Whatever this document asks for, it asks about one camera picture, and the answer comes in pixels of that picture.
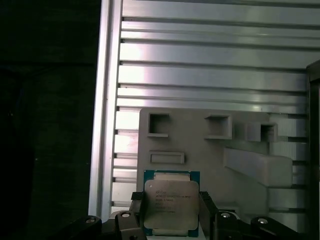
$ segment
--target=dark background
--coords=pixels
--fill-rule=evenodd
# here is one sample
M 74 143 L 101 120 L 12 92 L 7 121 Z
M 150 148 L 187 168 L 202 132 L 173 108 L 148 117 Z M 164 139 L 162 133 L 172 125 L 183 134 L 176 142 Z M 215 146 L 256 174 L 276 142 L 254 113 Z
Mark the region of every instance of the dark background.
M 35 156 L 27 239 L 88 214 L 100 5 L 0 2 L 0 67 L 23 77 L 19 130 Z

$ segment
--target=rectangular cutout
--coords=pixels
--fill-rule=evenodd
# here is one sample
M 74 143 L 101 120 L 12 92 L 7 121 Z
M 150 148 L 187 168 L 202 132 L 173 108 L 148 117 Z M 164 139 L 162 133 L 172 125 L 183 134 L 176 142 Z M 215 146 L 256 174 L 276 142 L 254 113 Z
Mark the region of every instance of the rectangular cutout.
M 169 137 L 170 117 L 168 113 L 149 113 L 148 137 Z
M 205 139 L 232 139 L 232 117 L 230 115 L 210 115 L 207 120 L 209 134 Z
M 151 151 L 149 154 L 153 164 L 185 164 L 183 152 Z
M 251 142 L 276 142 L 278 125 L 274 122 L 250 122 L 245 125 L 245 140 Z
M 261 124 L 261 141 L 262 142 L 275 142 L 277 140 L 277 124 L 264 123 Z

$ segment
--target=bolt head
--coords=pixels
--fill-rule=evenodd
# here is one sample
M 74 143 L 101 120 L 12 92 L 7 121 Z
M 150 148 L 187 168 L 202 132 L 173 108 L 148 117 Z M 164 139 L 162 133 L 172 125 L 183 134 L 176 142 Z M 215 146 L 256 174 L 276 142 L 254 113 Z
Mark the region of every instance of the bolt head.
M 221 213 L 221 216 L 224 217 L 224 218 L 229 218 L 230 214 L 227 213 L 227 212 L 223 212 L 223 213 Z
M 259 218 L 259 219 L 258 219 L 258 222 L 259 222 L 260 224 L 267 224 L 267 223 L 268 223 L 268 221 L 267 221 L 266 219 L 264 219 L 264 218 Z

